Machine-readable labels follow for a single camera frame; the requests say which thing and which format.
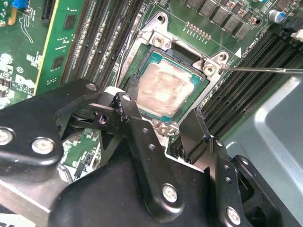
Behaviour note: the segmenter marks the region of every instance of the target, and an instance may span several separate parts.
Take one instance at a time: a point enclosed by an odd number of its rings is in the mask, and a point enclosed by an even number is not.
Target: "green circuit board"
[[[31,0],[28,11],[18,10],[16,22],[0,27],[0,55],[8,54],[11,64],[0,62],[0,76],[11,80],[11,104],[33,96],[48,27],[39,20],[42,1]]]
[[[9,55],[11,62],[0,61],[0,77],[10,81],[6,97],[10,104],[15,104],[32,97],[37,88],[41,93],[59,86],[84,0],[56,1],[50,24],[41,20],[42,0],[31,0],[26,9],[18,10],[12,7],[12,1],[1,0],[1,7],[4,2],[7,2],[6,24],[0,27],[0,56]],[[9,25],[14,12],[15,22]],[[47,73],[57,73],[58,80],[48,80]]]
[[[249,28],[249,31],[245,36],[242,34],[239,35],[235,32],[237,29],[232,27],[219,26],[216,25],[213,20],[215,20],[215,11],[219,9],[219,4],[212,1],[194,1],[199,2],[202,5],[207,4],[208,2],[214,2],[216,4],[212,16],[206,18],[201,13],[201,7],[190,7],[188,6],[189,1],[179,1],[179,0],[170,0],[170,1],[146,1],[146,4],[142,8],[142,19],[139,23],[137,30],[141,30],[153,17],[159,12],[164,12],[169,19],[168,22],[168,32],[175,35],[178,39],[182,40],[184,43],[189,44],[194,49],[202,52],[203,54],[211,57],[220,51],[226,51],[229,55],[227,66],[233,67],[239,64],[241,60],[250,52],[250,50],[255,46],[258,40],[262,35],[268,30],[272,22],[268,19],[268,12],[272,9],[276,9],[274,5],[275,1],[266,1],[266,2],[255,2],[253,0],[239,0],[239,1],[226,1],[228,2],[224,9],[230,19],[237,21],[237,28],[239,29],[240,25]],[[237,5],[241,5],[241,10],[235,12],[233,9]],[[298,4],[288,5],[285,8],[286,16],[292,16],[292,12],[298,8]],[[242,16],[242,12],[252,13],[250,19],[245,19],[245,16]],[[223,24],[228,23],[228,19],[225,19]],[[123,78],[121,87],[125,84],[128,78],[132,75],[138,74],[139,66],[141,65],[143,59],[145,58],[149,47],[141,44],[139,47],[132,63],[130,64],[126,75]],[[220,81],[229,75],[229,72],[223,73]],[[116,74],[113,72],[111,79],[109,80],[108,85],[113,85],[115,82]],[[182,106],[181,110],[177,112],[174,116],[173,121],[178,122],[188,108],[193,104],[193,102],[198,98],[205,88],[205,83],[196,87],[194,92],[187,99],[186,103]],[[215,91],[215,88],[209,93],[209,96]]]
[[[83,11],[97,5],[99,0],[53,1],[53,16],[50,23],[41,20],[44,0],[31,0],[26,9],[15,9],[12,0],[0,0],[0,56],[8,54],[12,62],[5,64],[0,61],[0,78],[11,81],[6,98],[10,104],[40,94],[60,85],[65,64],[73,57],[70,49],[77,28],[84,27]],[[277,9],[277,2],[288,2],[281,6],[286,17],[292,17],[299,7],[297,0],[268,0],[264,2],[253,0],[145,0],[139,14],[141,15],[134,36],[159,12],[168,17],[168,33],[174,35],[193,49],[211,57],[220,51],[229,54],[227,66],[235,66],[257,44],[269,26],[268,13]],[[110,14],[115,1],[110,1],[107,14]],[[203,9],[204,5],[213,5],[212,12]],[[215,19],[219,10],[227,13],[222,24]],[[241,26],[249,31],[246,35],[238,34]],[[146,57],[150,46],[141,44],[131,62],[121,87],[127,79],[136,74]],[[114,85],[117,70],[114,69],[107,85]],[[224,73],[224,80],[229,73]],[[178,122],[192,103],[203,92],[208,81],[195,85],[187,101],[174,115],[172,121]],[[73,138],[65,145],[64,164],[77,168],[98,148],[98,138],[92,137],[91,131],[86,131],[78,140]]]

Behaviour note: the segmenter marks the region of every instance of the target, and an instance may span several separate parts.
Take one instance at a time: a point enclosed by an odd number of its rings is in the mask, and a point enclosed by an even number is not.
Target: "black ram slot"
[[[112,40],[112,37],[114,36],[114,33],[119,23],[123,21],[122,12],[125,10],[127,3],[128,1],[126,0],[123,0],[123,2],[116,1],[114,10],[109,15],[110,19],[109,22],[107,23],[106,30],[102,36],[102,40],[98,44],[96,54],[94,55],[90,68],[87,72],[86,79],[95,82],[94,78],[99,72],[100,64],[104,57],[105,51],[108,49],[108,46]]]
[[[256,60],[264,53],[266,46],[270,46],[276,37],[272,37],[271,35],[266,35],[260,40],[259,45],[255,47],[254,53],[249,54],[240,65],[245,65],[246,67],[251,67]],[[215,93],[215,98],[213,97],[210,101],[208,101],[207,105],[203,107],[203,111],[205,117],[208,117],[215,108],[220,105],[220,102],[223,100],[224,96],[228,95],[228,93],[236,86],[241,78],[244,76],[245,72],[236,71],[229,75],[223,86]]]
[[[75,32],[75,40],[72,42],[71,45],[71,51],[69,53],[69,57],[66,62],[66,66],[64,69],[63,77],[61,80],[61,83],[65,84],[67,82],[73,81],[76,79],[76,75],[74,72],[74,65],[76,64],[76,51],[78,49],[78,46],[80,44],[81,35],[85,29],[85,24],[87,22],[87,19],[89,17],[89,13],[91,12],[91,7],[93,6],[94,0],[86,0],[84,3],[84,7],[81,12],[80,20]]]
[[[113,69],[116,60],[119,57],[119,54],[124,46],[124,43],[127,40],[127,37],[129,36],[131,29],[133,27],[134,21],[137,17],[137,14],[139,13],[142,5],[144,3],[144,0],[134,0],[130,6],[131,11],[127,14],[126,20],[124,20],[122,24],[122,29],[124,30],[121,32],[121,35],[117,38],[116,43],[114,44],[114,47],[116,47],[112,51],[112,55],[109,58],[109,61],[106,62],[104,69],[102,70],[102,73],[99,77],[99,80],[97,84],[101,87],[101,89],[104,89],[107,85],[107,81],[110,76],[110,72]]]
[[[300,45],[268,31],[239,67],[290,68],[300,63]],[[212,135],[222,137],[242,117],[256,109],[258,101],[283,77],[264,72],[232,72],[202,111]]]
[[[287,51],[282,51],[283,53],[286,53],[286,55],[277,55],[280,56],[278,63],[273,64],[273,67],[276,67],[277,65],[281,65],[281,62],[285,62],[285,60],[289,59],[291,55],[293,55],[294,51],[292,51],[290,48],[288,48]],[[273,73],[256,73],[256,83],[253,84],[250,89],[248,89],[243,96],[240,96],[241,98],[237,100],[236,102],[231,105],[231,107],[224,112],[224,118],[226,122],[223,122],[220,120],[219,122],[216,122],[213,125],[214,131],[220,130],[227,122],[232,120],[236,112],[242,112],[244,114],[246,112],[246,108],[243,108],[243,106],[246,106],[246,103],[249,103],[250,100],[257,100],[256,97],[258,97],[261,93],[263,93],[263,90],[269,90],[269,87],[272,87],[278,82],[277,78],[281,78],[282,75],[279,74],[273,74]]]
[[[265,53],[265,57],[262,59],[259,59],[258,63],[255,64],[254,67],[262,67],[264,64],[269,64],[273,58],[276,58],[276,55],[280,52],[280,50],[284,47],[283,41],[279,41],[278,47],[273,52],[267,52]],[[242,94],[245,96],[247,94],[248,87],[252,87],[254,84],[259,84],[259,80],[262,79],[262,76],[260,77],[258,72],[248,73],[243,72],[243,76],[239,82],[241,86],[236,86],[234,89],[230,91],[228,96],[226,96],[222,100],[222,105],[220,105],[218,108],[216,108],[216,111],[213,112],[215,115],[218,113],[224,113],[224,111],[227,111],[230,108],[230,105],[232,105],[234,102],[237,103],[237,98],[240,98],[241,96],[239,94]],[[216,117],[212,114],[209,118],[209,121],[207,122],[208,125],[213,125],[215,122]]]
[[[109,0],[100,0],[95,7],[93,16],[91,18],[91,23],[89,25],[87,35],[84,40],[84,45],[81,50],[81,55],[79,56],[77,66],[75,68],[76,78],[83,78],[83,71],[85,70],[84,65],[87,62],[89,53],[93,47],[95,37],[99,32],[99,28],[102,25],[106,12],[108,10]]]

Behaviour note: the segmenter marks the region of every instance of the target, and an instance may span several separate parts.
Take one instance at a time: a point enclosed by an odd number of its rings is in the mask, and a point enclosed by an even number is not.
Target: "chip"
[[[240,20],[235,16],[232,15],[229,20],[224,25],[224,29],[230,33],[233,32],[233,30],[236,28],[236,26],[239,24]]]
[[[77,20],[77,15],[66,15],[63,30],[73,29]]]
[[[284,10],[289,5],[290,2],[291,0],[278,0],[276,2],[276,7],[280,10]]]
[[[216,12],[215,16],[213,17],[212,21],[216,24],[220,25],[223,23],[224,19],[226,18],[228,12],[224,8],[220,7]]]
[[[250,26],[247,24],[243,24],[235,34],[235,37],[242,40],[249,31],[250,31]]]
[[[199,13],[202,14],[204,17],[209,17],[215,7],[216,3],[214,1],[206,0]]]
[[[250,20],[250,18],[252,17],[252,15],[254,15],[253,12],[248,11],[248,12],[246,13],[246,15],[243,17],[243,20],[244,20],[245,22],[248,22],[248,21]]]
[[[63,61],[64,61],[64,55],[62,56],[59,56],[59,57],[56,57],[54,60],[53,60],[53,66],[52,66],[52,70],[55,70],[57,68],[60,68],[63,64]]]
[[[198,8],[198,6],[200,5],[201,0],[187,0],[186,4],[193,9]]]
[[[228,2],[229,2],[229,0],[221,0],[220,4],[222,6],[226,6]]]
[[[153,52],[140,76],[137,105],[152,116],[170,119],[200,80],[175,61]]]
[[[232,12],[237,14],[242,7],[243,6],[237,2],[236,5],[234,6],[234,8],[232,9]]]

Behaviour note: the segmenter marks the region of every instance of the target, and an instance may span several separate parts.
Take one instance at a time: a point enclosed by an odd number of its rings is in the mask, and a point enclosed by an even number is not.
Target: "screwdriver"
[[[303,76],[303,69],[245,68],[245,67],[227,68],[227,67],[222,67],[222,70],[226,70],[226,71],[246,71],[246,72],[275,72],[275,73],[290,74],[290,75],[302,74],[302,76]]]

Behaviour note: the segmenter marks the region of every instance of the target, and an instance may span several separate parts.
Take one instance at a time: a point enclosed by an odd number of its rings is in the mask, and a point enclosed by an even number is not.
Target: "mounting hole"
[[[225,61],[226,59],[227,59],[227,56],[225,53],[220,54],[220,56],[219,56],[220,61]]]
[[[154,150],[156,149],[155,145],[153,145],[153,144],[148,145],[148,148],[149,148],[151,151],[154,151]]]
[[[143,128],[142,131],[143,131],[144,134],[148,133],[148,129],[147,128]]]
[[[159,24],[164,24],[164,22],[165,22],[165,17],[164,16],[158,16],[158,23]]]
[[[99,123],[100,124],[105,124],[107,122],[108,118],[106,116],[101,116],[100,117],[100,120],[99,120]]]
[[[227,183],[232,183],[232,180],[229,177],[226,177],[225,180]]]
[[[262,19],[257,19],[255,22],[255,26],[259,27],[262,24]]]
[[[248,165],[248,161],[245,158],[241,157],[240,159],[244,164]]]

